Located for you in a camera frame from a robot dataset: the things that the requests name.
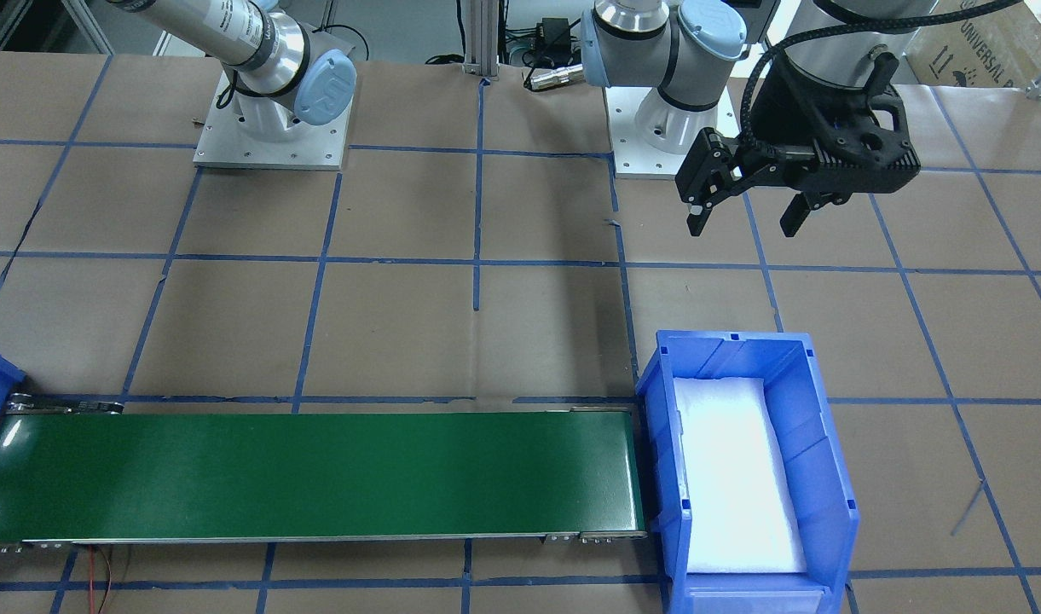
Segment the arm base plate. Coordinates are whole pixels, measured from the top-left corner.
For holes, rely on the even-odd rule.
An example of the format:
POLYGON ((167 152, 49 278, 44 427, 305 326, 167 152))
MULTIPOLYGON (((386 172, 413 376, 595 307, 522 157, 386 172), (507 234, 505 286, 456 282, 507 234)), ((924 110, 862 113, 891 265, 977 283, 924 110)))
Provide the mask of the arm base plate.
POLYGON ((309 125, 275 101, 235 95, 212 105, 193 162, 213 170, 341 171, 346 132, 354 108, 325 125, 309 125))
POLYGON ((619 177, 672 180, 701 129, 714 128, 729 137, 739 132, 728 89, 714 107, 699 113, 669 105, 654 87, 607 87, 604 93, 619 177))

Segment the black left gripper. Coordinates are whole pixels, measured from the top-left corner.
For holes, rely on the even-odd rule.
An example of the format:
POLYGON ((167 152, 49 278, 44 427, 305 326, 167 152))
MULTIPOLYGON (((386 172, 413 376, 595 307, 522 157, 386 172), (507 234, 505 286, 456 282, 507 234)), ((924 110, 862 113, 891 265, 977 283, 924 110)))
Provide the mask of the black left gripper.
MULTIPOLYGON (((768 186, 793 189, 792 172, 808 170, 816 156, 805 148, 778 152, 778 157, 742 147, 736 137, 726 137, 714 128, 703 128, 676 172, 674 182, 681 202, 688 205, 689 234, 699 237, 708 218, 723 200, 750 188, 768 186)), ((819 209, 818 191, 797 191, 780 218, 785 237, 796 237, 810 213, 819 209)))

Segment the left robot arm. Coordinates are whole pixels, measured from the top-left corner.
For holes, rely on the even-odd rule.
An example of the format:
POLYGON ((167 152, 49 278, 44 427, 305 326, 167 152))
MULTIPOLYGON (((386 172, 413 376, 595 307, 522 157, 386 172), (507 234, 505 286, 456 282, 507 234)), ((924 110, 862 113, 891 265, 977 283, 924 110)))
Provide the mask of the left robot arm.
MULTIPOLYGON (((580 17, 581 63, 598 87, 646 87, 649 105, 707 116, 733 66, 761 42, 773 1, 596 1, 580 17)), ((921 170, 892 85, 905 44, 938 25, 932 1, 803 1, 788 37, 743 93, 737 136, 706 125, 680 144, 675 183, 699 236, 723 200, 757 186, 795 197, 781 218, 792 237, 806 218, 853 194, 891 194, 921 170)))

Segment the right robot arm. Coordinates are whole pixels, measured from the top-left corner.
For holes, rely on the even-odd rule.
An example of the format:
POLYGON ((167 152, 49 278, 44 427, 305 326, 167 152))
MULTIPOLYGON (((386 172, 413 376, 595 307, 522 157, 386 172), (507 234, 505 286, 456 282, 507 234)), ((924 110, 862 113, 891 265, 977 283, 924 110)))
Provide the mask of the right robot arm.
POLYGON ((113 1, 223 63, 225 105, 266 100, 303 124, 336 120, 356 93, 353 46, 306 25, 275 1, 113 1))

